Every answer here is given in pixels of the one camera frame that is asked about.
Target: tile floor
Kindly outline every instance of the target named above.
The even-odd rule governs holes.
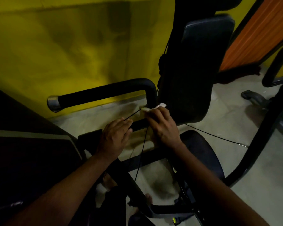
[[[249,145],[253,139],[263,114],[249,101],[241,98],[240,93],[252,90],[269,98],[279,87],[265,88],[261,84],[262,75],[246,76],[227,85],[216,84],[213,87],[211,105],[206,117],[199,123],[191,124],[214,135]],[[51,119],[53,123],[77,137],[80,134],[104,128],[120,117],[128,117],[146,104],[145,97],[131,98],[69,115]],[[132,119],[140,119],[135,114]],[[179,126],[180,132],[190,129]],[[208,134],[201,133],[210,143],[223,167],[225,176],[238,165],[246,148]],[[140,154],[145,130],[134,132],[119,159],[125,160]],[[154,148],[151,131],[148,132],[144,150]],[[171,205],[178,197],[178,188],[173,182],[165,160],[142,167],[137,176],[137,184],[144,193],[150,193],[156,205]],[[136,170],[130,173],[135,177]],[[233,191],[249,206],[259,213],[271,226],[283,225],[283,136],[276,130],[264,151],[249,171],[233,188]],[[105,188],[98,186],[97,202],[104,199]],[[127,218],[133,208],[127,206]],[[171,219],[151,219],[156,226],[172,225]],[[199,225],[195,217],[183,222],[182,226]]]

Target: orange wooden panel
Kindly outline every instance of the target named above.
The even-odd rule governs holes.
[[[283,0],[264,0],[227,50],[220,70],[260,61],[283,40]]]

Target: person's leg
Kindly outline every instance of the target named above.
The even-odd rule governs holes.
[[[126,225],[126,197],[127,195],[117,186],[115,181],[105,174],[103,186],[108,190],[102,206],[97,210],[95,216],[98,225],[103,226],[125,226]]]
[[[148,202],[152,204],[152,197],[150,194],[145,195]],[[128,226],[155,226],[144,214],[137,210],[135,214],[133,214],[128,221]]]

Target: black seat pad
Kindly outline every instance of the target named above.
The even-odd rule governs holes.
[[[189,130],[182,133],[180,138],[189,151],[219,179],[223,180],[225,178],[218,157],[202,135],[194,130]]]

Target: forearm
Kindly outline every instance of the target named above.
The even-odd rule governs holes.
[[[253,209],[205,167],[184,144],[173,149],[192,181],[195,199],[215,220],[235,225],[268,225]]]
[[[7,225],[68,225],[87,192],[110,163],[99,154],[92,156]]]

